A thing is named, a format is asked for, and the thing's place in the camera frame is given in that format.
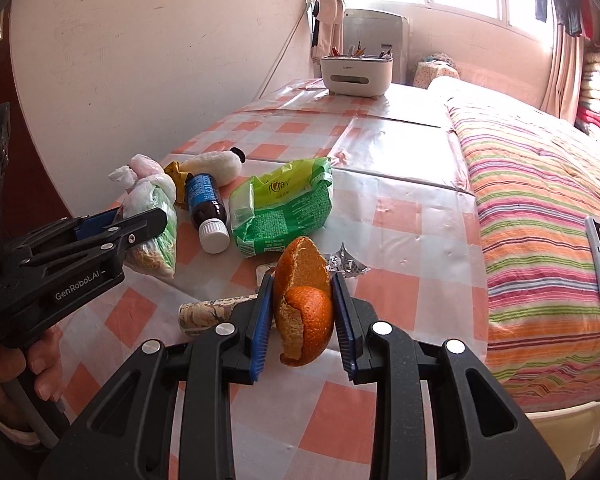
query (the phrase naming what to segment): blue bottle label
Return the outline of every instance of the blue bottle label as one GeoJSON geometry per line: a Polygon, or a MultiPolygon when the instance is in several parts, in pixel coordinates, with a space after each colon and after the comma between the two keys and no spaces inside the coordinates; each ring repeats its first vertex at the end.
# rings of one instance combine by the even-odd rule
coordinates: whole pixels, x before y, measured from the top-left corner
{"type": "Polygon", "coordinates": [[[189,211],[193,211],[201,202],[216,199],[211,177],[206,173],[197,174],[190,179],[186,185],[186,192],[189,211]]]}

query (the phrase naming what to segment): white appliance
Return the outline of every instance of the white appliance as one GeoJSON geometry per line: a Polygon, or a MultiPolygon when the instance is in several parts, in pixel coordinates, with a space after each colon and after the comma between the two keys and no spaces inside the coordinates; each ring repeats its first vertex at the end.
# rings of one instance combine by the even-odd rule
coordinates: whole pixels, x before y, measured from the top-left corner
{"type": "Polygon", "coordinates": [[[322,81],[334,94],[378,98],[391,85],[392,59],[327,56],[320,60],[322,81]]]}
{"type": "Polygon", "coordinates": [[[407,84],[409,22],[404,16],[382,10],[346,9],[342,25],[344,53],[349,45],[366,48],[365,54],[378,56],[391,47],[394,54],[392,83],[407,84]]]}

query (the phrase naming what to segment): brown bottle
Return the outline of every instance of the brown bottle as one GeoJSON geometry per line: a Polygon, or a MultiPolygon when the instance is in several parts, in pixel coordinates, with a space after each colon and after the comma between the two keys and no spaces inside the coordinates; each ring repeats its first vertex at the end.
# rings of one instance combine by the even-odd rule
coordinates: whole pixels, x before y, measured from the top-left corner
{"type": "Polygon", "coordinates": [[[185,194],[200,245],[207,253],[221,253],[229,246],[230,237],[226,228],[226,209],[216,180],[207,173],[189,173],[185,194]]]}

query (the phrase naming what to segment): white bottle cap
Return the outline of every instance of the white bottle cap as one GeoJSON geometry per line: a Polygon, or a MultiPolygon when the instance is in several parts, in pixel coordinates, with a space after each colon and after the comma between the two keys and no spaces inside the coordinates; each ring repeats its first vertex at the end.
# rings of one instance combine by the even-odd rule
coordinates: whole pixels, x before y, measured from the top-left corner
{"type": "Polygon", "coordinates": [[[198,229],[198,235],[200,236],[200,245],[209,254],[221,253],[231,241],[224,222],[218,218],[202,222],[198,229]]]}

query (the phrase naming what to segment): red garment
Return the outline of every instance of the red garment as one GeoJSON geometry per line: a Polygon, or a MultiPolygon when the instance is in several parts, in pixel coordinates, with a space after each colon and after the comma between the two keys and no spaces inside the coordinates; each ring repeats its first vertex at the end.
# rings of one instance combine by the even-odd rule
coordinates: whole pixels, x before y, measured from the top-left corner
{"type": "Polygon", "coordinates": [[[587,124],[595,124],[600,128],[600,114],[592,112],[591,110],[587,110],[582,106],[578,106],[576,117],[587,124]]]}
{"type": "Polygon", "coordinates": [[[580,0],[580,13],[582,15],[582,34],[588,40],[593,39],[593,17],[589,0],[580,0]]]}

